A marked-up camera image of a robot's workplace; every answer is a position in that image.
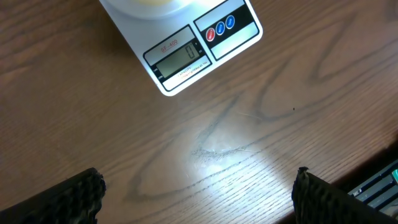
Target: scale display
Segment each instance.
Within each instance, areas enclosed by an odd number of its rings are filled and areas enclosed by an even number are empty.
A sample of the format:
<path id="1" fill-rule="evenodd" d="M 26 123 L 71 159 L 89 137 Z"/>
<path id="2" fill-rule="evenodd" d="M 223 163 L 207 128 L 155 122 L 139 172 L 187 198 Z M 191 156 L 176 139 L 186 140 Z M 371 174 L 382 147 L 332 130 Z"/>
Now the scale display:
<path id="1" fill-rule="evenodd" d="M 181 2 L 188 1 L 168 0 L 140 10 L 140 1 L 100 2 L 166 96 L 194 84 L 263 34 L 249 0 L 190 0 L 187 6 Z M 171 8 L 178 12 L 166 12 Z"/>

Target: wooden table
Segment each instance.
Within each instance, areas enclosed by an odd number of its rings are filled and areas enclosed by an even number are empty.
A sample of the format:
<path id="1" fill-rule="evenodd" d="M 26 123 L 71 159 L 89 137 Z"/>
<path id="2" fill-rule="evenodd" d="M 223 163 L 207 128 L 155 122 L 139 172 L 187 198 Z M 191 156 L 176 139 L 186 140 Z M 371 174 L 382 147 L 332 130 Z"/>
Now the wooden table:
<path id="1" fill-rule="evenodd" d="M 398 1 L 252 0 L 266 33 L 163 96 L 95 0 L 0 2 L 0 209 L 89 167 L 100 223 L 271 223 L 398 127 Z"/>

